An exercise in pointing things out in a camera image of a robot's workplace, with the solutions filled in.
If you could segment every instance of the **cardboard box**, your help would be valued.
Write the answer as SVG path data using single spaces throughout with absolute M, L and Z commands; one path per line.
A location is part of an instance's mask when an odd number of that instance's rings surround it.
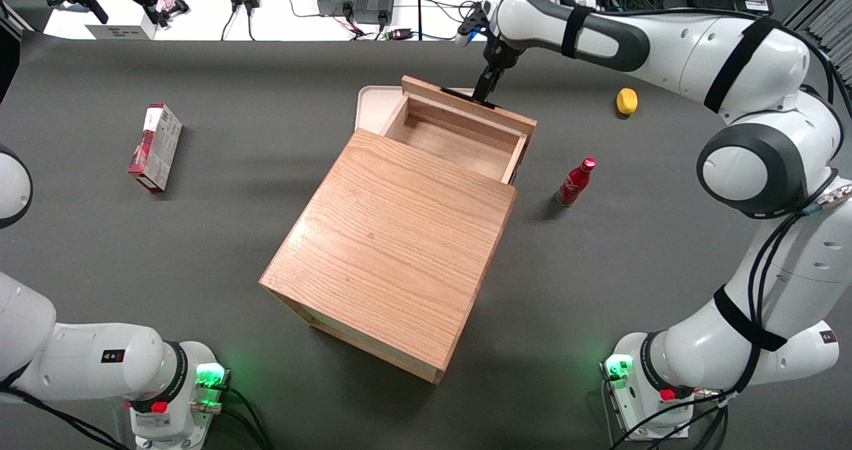
M 164 192 L 183 126 L 166 104 L 151 104 L 127 173 L 151 192 Z
M 86 23 L 86 29 L 96 39 L 116 39 L 121 41 L 148 41 L 154 38 L 157 25 L 145 13 L 139 4 L 130 0 L 97 0 L 109 14 L 109 21 L 98 22 L 94 13 L 87 15 L 92 23 Z

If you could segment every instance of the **yellow sponge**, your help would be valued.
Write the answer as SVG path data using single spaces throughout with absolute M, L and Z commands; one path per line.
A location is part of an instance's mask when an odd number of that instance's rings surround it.
M 618 107 L 618 112 L 626 116 L 636 112 L 636 107 L 639 107 L 639 98 L 636 97 L 636 91 L 630 88 L 621 89 L 618 92 L 618 98 L 615 99 L 615 105 Z

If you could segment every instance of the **white tray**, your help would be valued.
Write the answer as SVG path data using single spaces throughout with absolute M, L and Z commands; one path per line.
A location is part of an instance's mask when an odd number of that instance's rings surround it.
M 453 90 L 465 95 L 473 95 L 474 93 L 474 89 Z M 358 92 L 358 110 L 355 112 L 354 128 L 362 128 L 378 134 L 401 97 L 402 88 L 400 86 L 367 86 L 362 88 Z

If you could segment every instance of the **open drawer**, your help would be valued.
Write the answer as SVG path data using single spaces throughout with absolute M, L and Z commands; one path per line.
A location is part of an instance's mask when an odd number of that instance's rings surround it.
M 380 134 L 508 184 L 536 121 L 402 78 L 402 98 Z

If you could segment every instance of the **gray table surface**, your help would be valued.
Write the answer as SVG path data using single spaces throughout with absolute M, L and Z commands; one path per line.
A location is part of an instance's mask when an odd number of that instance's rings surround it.
M 483 65 L 480 47 L 450 43 L 28 35 L 0 141 L 27 162 L 35 191 L 30 213 L 0 232 L 0 268 L 48 296 L 59 322 L 135 323 L 208 344 L 281 449 L 607 448 L 597 362 L 624 334 L 697 310 L 757 228 L 698 184 L 697 155 L 723 125 L 698 103 L 545 51 L 507 72 L 493 100 L 538 130 L 438 387 L 309 328 L 256 283 L 352 134 L 360 88 L 402 74 L 471 87 Z M 640 107 L 620 120 L 612 101 L 624 86 Z M 152 102 L 188 128 L 157 196 L 126 174 Z M 590 187 L 554 214 L 552 192 L 590 155 Z M 848 148 L 838 160 L 848 175 Z M 847 294 L 828 319 L 842 344 L 849 314 Z M 751 387 L 725 448 L 848 447 L 848 366 L 842 351 L 821 375 Z M 106 402 L 57 407 L 115 428 Z M 100 448 L 18 405 L 0 405 L 0 447 Z M 243 447 L 244 432 L 217 419 L 207 448 Z

